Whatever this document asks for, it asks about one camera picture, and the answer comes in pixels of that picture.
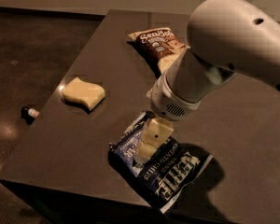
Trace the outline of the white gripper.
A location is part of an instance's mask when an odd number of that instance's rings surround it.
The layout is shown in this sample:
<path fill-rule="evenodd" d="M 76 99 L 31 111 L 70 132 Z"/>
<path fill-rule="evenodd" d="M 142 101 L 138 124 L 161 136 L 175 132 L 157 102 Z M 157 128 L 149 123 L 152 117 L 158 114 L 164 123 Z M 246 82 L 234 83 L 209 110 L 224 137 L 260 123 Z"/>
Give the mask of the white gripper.
<path fill-rule="evenodd" d="M 162 118 L 145 123 L 136 145 L 135 161 L 146 163 L 166 142 L 174 131 L 169 120 L 184 120 L 198 109 L 205 95 L 233 78 L 233 72 L 205 63 L 191 49 L 184 50 L 147 91 L 153 112 Z"/>

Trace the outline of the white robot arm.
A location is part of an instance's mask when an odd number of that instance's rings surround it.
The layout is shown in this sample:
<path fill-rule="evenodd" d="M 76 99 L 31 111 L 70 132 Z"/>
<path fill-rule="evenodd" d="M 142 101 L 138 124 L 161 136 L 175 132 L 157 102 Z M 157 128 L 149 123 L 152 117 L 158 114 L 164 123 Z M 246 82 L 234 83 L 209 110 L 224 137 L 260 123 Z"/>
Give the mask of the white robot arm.
<path fill-rule="evenodd" d="M 161 70 L 148 93 L 154 115 L 136 145 L 144 164 L 195 111 L 202 98 L 237 74 L 280 92 L 280 24 L 245 0 L 206 0 L 190 15 L 189 47 Z"/>

